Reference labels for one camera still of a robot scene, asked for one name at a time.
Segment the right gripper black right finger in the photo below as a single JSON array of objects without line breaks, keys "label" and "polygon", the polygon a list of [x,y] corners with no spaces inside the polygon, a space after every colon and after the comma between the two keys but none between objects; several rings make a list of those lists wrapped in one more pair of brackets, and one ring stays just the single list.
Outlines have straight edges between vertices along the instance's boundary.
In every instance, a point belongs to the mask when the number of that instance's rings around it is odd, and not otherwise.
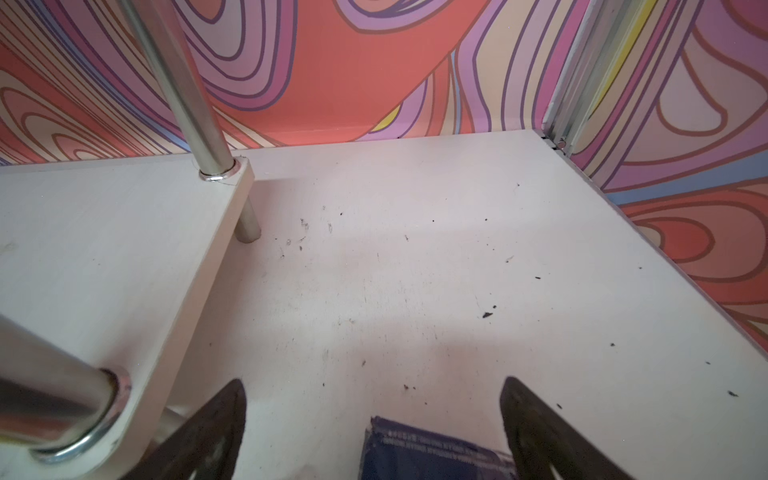
[{"label": "right gripper black right finger", "polygon": [[516,377],[504,382],[500,411],[521,479],[630,477]]}]

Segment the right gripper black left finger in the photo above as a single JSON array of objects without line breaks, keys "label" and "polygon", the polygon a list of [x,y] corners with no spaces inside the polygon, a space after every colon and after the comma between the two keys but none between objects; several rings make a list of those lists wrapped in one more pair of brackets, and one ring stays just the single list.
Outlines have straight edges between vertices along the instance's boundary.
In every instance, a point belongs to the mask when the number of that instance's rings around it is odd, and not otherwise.
[{"label": "right gripper black left finger", "polygon": [[229,381],[125,479],[230,479],[246,424],[241,380]]}]

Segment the dark blue Barilla spaghetti box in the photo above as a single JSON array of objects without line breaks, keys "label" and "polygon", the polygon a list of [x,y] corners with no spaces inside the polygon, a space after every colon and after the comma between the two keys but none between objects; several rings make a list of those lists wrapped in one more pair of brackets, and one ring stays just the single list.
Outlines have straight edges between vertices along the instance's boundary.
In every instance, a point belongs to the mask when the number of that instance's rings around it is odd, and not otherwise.
[{"label": "dark blue Barilla spaghetti box", "polygon": [[361,480],[517,479],[511,455],[382,417],[365,432]]}]

